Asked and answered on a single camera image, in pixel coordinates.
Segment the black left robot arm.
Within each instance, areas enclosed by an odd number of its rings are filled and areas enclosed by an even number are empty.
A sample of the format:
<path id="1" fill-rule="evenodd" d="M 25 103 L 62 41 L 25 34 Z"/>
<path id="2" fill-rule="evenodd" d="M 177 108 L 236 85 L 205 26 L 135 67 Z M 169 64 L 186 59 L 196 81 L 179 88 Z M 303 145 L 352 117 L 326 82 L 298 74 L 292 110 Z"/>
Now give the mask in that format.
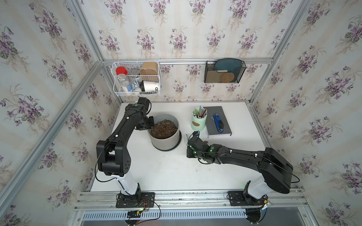
<path id="1" fill-rule="evenodd" d="M 128 104 L 112 134 L 96 145 L 98 170 L 111 177 L 108 181 L 113 180 L 120 186 L 122 195 L 133 199 L 140 197 L 141 188 L 129 172 L 131 156 L 127 144 L 134 130 L 144 131 L 154 126 L 154 118 L 148 116 L 150 109 L 151 102 L 144 97 L 135 104 Z"/>

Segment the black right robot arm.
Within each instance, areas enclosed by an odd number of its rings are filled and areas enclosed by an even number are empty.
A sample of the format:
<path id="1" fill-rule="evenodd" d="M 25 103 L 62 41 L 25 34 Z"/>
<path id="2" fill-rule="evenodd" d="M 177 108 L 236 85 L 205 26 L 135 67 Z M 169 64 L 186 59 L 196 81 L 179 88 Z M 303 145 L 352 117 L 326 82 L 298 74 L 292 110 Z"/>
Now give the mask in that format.
<path id="1" fill-rule="evenodd" d="M 257 179 L 247 182 L 244 193 L 261 199 L 271 191 L 290 193 L 293 166 L 273 148 L 264 151 L 245 151 L 219 144 L 208 145 L 195 131 L 188 138 L 187 157 L 197 158 L 202 164 L 232 164 L 261 173 Z"/>

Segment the white ceramic pot with soil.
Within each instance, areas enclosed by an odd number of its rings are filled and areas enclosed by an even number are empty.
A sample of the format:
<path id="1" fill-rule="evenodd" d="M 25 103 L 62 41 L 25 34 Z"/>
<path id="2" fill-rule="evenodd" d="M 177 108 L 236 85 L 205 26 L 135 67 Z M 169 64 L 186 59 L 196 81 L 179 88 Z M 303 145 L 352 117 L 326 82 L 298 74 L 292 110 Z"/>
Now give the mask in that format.
<path id="1" fill-rule="evenodd" d="M 153 117 L 155 125 L 148 130 L 149 135 L 158 139 L 165 139 L 180 131 L 179 121 L 175 116 L 158 114 Z"/>

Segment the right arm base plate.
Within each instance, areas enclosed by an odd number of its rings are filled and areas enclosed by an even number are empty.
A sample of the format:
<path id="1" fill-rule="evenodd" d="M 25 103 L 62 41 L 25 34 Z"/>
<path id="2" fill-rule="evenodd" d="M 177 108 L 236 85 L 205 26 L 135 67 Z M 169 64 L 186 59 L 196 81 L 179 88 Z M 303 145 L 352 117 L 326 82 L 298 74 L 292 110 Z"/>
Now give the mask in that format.
<path id="1" fill-rule="evenodd" d="M 267 196 L 263 195 L 260 199 L 256 199 L 244 191 L 229 191 L 227 199 L 231 206 L 262 206 L 265 204 Z"/>

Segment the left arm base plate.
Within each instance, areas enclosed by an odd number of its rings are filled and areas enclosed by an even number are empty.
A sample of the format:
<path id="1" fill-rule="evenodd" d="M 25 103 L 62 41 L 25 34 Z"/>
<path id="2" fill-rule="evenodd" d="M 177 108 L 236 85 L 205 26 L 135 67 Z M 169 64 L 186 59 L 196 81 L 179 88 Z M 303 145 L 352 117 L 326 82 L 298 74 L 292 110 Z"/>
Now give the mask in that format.
<path id="1" fill-rule="evenodd" d="M 119 193 L 116 197 L 116 208 L 152 208 L 154 207 L 155 193 L 141 192 L 135 195 L 124 195 Z"/>

